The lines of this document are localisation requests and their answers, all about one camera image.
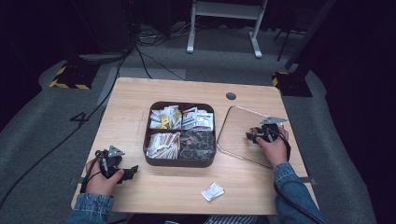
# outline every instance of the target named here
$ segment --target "person's left hand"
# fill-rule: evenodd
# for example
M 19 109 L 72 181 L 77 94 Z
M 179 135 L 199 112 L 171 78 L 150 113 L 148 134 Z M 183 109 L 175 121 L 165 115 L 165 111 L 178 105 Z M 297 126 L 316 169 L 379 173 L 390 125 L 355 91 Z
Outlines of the person's left hand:
M 89 161 L 85 165 L 85 169 L 87 171 L 90 169 L 92 163 L 93 160 Z M 97 174 L 98 172 L 100 173 L 99 161 L 97 161 L 95 165 L 92 167 L 90 181 L 88 181 L 85 192 L 100 194 L 109 197 L 113 193 L 113 190 L 117 185 L 117 182 L 119 182 L 119 180 L 122 178 L 124 171 L 123 169 L 119 169 L 109 179 L 105 178 L 101 173 Z

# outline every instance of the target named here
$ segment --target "brown tray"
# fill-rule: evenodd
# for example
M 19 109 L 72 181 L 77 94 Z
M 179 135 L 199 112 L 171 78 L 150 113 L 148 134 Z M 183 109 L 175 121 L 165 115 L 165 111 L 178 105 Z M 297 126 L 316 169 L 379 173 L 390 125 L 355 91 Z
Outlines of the brown tray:
M 212 164 L 213 160 L 216 156 L 216 129 L 215 129 L 215 111 L 213 110 L 212 106 L 206 104 L 195 104 L 195 103 L 178 103 L 178 102 L 157 102 L 153 104 L 149 110 L 149 114 L 151 114 L 151 110 L 160 110 L 169 105 L 178 105 L 178 109 L 180 111 L 192 108 L 197 106 L 198 109 L 206 110 L 208 113 L 213 113 L 213 131 L 205 131 L 211 132 L 213 134 L 213 148 L 215 153 L 213 154 L 212 158 L 209 160 L 169 160 L 169 159 L 152 159 L 147 156 L 147 148 L 149 146 L 150 137 L 155 133 L 176 133 L 176 132 L 185 132 L 185 130 L 169 130 L 169 129 L 150 129 L 149 125 L 151 119 L 148 118 L 148 124 L 146 126 L 146 134 L 145 134 L 145 141 L 143 144 L 143 153 L 145 155 L 146 161 L 150 165 L 154 166 L 176 166 L 176 167 L 208 167 Z

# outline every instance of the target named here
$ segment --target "gray carpet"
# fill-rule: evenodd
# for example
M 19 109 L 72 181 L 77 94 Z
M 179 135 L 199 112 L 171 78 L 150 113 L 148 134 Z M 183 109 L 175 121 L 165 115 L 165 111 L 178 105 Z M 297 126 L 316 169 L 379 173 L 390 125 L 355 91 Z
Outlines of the gray carpet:
M 186 53 L 186 35 L 140 50 L 186 80 L 271 86 L 272 73 L 285 70 L 283 65 L 300 37 L 290 37 L 281 61 L 277 62 L 283 36 L 273 41 L 275 32 L 260 31 L 258 41 L 263 57 L 258 60 L 248 41 L 251 30 L 203 30 L 197 33 L 193 54 Z M 150 58 L 144 59 L 153 77 L 179 79 Z M 89 91 L 50 88 L 62 64 L 58 62 L 42 74 L 39 83 L 43 91 L 0 133 L 1 197 L 19 176 L 77 128 L 77 122 L 69 121 L 72 117 L 80 112 L 90 114 L 96 108 L 116 75 L 117 63 L 104 64 Z M 120 75 L 145 77 L 142 71 L 142 62 L 133 51 Z M 307 171 L 317 181 L 313 188 L 319 207 L 328 223 L 375 223 L 367 189 L 334 129 L 324 98 L 326 91 L 312 72 L 306 80 L 313 97 L 282 99 Z M 68 182 L 80 176 L 104 110 L 101 106 L 90 121 L 17 185 L 0 210 L 1 223 L 65 223 L 75 192 Z M 125 216 L 112 213 L 109 221 Z

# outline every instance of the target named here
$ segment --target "white stand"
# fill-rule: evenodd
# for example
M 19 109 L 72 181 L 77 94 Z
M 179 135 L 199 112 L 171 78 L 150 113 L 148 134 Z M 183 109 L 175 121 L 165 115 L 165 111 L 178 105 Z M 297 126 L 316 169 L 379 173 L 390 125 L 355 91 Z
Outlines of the white stand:
M 254 32 L 249 32 L 248 37 L 254 50 L 256 58 L 262 57 L 259 44 L 257 43 L 257 33 L 259 32 L 260 25 L 262 24 L 262 16 L 264 15 L 267 0 L 262 1 L 261 6 L 245 6 L 226 3 L 212 3 L 212 2 L 199 2 L 193 0 L 191 8 L 191 29 L 189 35 L 189 43 L 187 45 L 187 52 L 194 52 L 195 40 L 195 16 L 212 16 L 212 17 L 226 17 L 237 18 L 245 20 L 254 20 L 256 25 Z

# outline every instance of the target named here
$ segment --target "person's right hand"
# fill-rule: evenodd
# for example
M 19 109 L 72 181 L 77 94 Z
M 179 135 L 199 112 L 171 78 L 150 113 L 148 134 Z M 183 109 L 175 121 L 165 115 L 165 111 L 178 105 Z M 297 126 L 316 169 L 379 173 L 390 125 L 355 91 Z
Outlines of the person's right hand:
M 87 171 L 91 167 L 92 163 L 93 160 L 89 161 L 86 164 L 85 168 Z M 91 180 L 88 182 L 87 189 L 85 192 L 105 195 L 109 197 L 113 193 L 113 190 L 117 185 L 117 182 L 122 178 L 123 173 L 124 170 L 119 169 L 113 176 L 107 179 L 101 174 L 99 161 L 97 161 L 92 168 L 90 175 Z
M 286 140 L 289 140 L 289 133 L 282 127 L 278 127 L 278 129 L 285 136 Z M 274 168 L 280 163 L 288 161 L 286 146 L 280 137 L 272 143 L 266 142 L 260 137 L 257 137 L 256 141 L 264 148 L 265 156 Z

